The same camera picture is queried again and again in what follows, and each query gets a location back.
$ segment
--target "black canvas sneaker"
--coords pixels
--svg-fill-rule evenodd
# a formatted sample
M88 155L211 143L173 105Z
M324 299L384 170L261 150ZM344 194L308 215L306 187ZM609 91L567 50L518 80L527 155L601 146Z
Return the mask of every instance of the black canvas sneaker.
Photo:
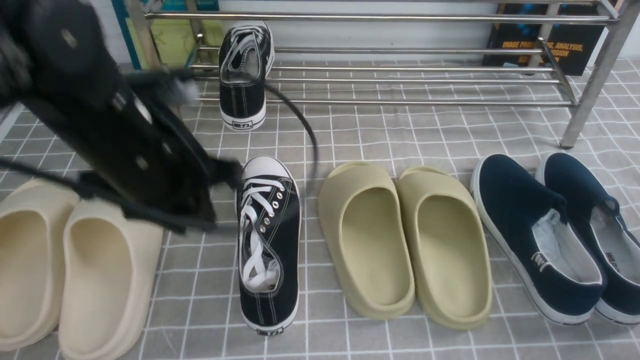
M257 156L244 167L236 208L244 320L258 334L280 334L298 311L298 187L282 163Z
M227 127L249 131L262 125L267 111L264 88L239 73L264 82L274 57L273 38L265 22L242 22L227 32L218 53L220 111Z

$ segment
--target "shoe rack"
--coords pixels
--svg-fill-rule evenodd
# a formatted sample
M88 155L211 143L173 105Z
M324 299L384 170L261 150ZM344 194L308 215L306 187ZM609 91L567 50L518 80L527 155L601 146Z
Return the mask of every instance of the shoe rack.
M473 3L473 0L439 0L455 3ZM483 0L483 3L503 3L504 0ZM531 0L509 0L508 3L531 3ZM196 39L191 56L186 64L195 70L204 70L199 79L215 80L218 66L211 62L211 56L216 56L217 47L210 46L202 32L201 20L265 20L265 21L323 21L323 22L485 22L485 23L517 23L541 24L538 39L534 49L462 49L462 48L362 48L362 47L276 47L276 53L295 54L416 54L416 55L531 55L528 67L434 67L424 65L412 66L276 66L274 71L286 72L445 72L445 73L473 73L474 78L381 78L381 79L345 79L345 78L311 78L270 79L275 83L305 83L305 84L405 84L420 83L425 85L544 85L555 86L559 89L559 100L495 100L495 99L425 99L425 100L311 100L291 99L296 104L314 105L355 105L355 106L525 106L546 108L569 108L571 119L560 140L560 146L571 149L582 131L593 106L600 95L602 87L620 54L625 41L640 13L640 0L625 0L620 11L608 0L535 0L537 4L549 4L546 15L438 15L438 14L406 14L389 15L382 13L340 14L340 13L285 13L285 12L199 12L196 0L186 0L186 12L145 12L140 0L126 0L129 15L142 45L143 55L147 64L160 69L162 62L156 50L149 20L152 19L187 19L191 21L193 36ZM597 7L598 15L555 15L561 4L592 4ZM576 97L571 89L567 77L559 68L547 45L547 38L554 24L606 26L608 34L588 79L582 95ZM541 59L546 59L551 67L536 67ZM496 74L543 74L543 78L497 78ZM204 97L203 103L216 103L219 99Z

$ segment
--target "sneaker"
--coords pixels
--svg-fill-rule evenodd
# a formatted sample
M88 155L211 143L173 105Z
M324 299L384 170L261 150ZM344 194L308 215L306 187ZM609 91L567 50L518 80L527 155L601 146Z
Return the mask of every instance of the sneaker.
M567 154L544 159L536 179L565 197L569 221L607 276L596 311L614 323L640 323L640 244L627 229L618 201Z
M249 131L262 125L267 112L264 88L275 52L273 37L265 22L243 22L231 28L220 46L220 111L225 125ZM247 81L247 73L257 81Z
M282 163L270 156L257 156L244 167L236 204L244 320L258 334L280 334L298 311L302 219L298 187ZM244 233L247 222L252 230Z
M585 322L605 281L568 224L564 197L501 154L478 164L471 189L484 225L540 313L562 325Z

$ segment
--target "robotic arm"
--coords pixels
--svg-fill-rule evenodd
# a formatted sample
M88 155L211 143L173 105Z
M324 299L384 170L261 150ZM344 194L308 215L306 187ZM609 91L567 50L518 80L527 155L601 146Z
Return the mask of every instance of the robotic arm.
M215 229L209 188L237 188L242 168L210 157L166 104L176 82L192 77L188 69L122 75L85 0L3 0L0 106L20 101L93 170L76 183L5 160L0 166L115 202L128 218L174 231Z

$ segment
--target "slide sandal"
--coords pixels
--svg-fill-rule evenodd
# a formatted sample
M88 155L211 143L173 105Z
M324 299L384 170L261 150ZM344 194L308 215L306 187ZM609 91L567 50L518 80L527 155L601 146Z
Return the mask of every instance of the slide sandal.
M110 360L138 340L147 318L163 230L120 208L84 200L64 232L67 264L60 351L68 360Z
M30 181L0 204L0 351L33 344L60 319L62 234L78 196Z
M389 319L415 298L396 188L379 166L343 164L324 181L318 216L349 305L362 316Z
M422 310L453 329L483 324L491 310L491 267L471 194L424 166L407 169L396 187Z

